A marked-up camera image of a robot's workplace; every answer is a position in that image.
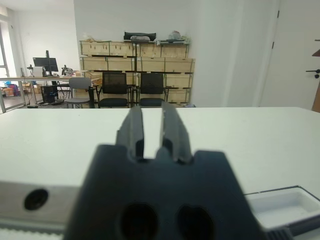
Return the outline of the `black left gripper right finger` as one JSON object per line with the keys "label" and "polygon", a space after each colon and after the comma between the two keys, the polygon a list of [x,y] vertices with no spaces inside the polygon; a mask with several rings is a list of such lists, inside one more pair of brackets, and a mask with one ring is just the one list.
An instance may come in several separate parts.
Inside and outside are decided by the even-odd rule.
{"label": "black left gripper right finger", "polygon": [[163,102],[161,108],[161,145],[174,162],[192,162],[189,134],[177,109],[168,102]]}

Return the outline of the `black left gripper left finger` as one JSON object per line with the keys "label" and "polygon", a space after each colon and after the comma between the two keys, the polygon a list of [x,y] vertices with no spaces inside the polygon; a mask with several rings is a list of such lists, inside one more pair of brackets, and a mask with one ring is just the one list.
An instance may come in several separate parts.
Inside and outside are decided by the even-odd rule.
{"label": "black left gripper left finger", "polygon": [[131,108],[116,134],[116,145],[126,147],[132,159],[144,158],[143,113],[139,106]]}

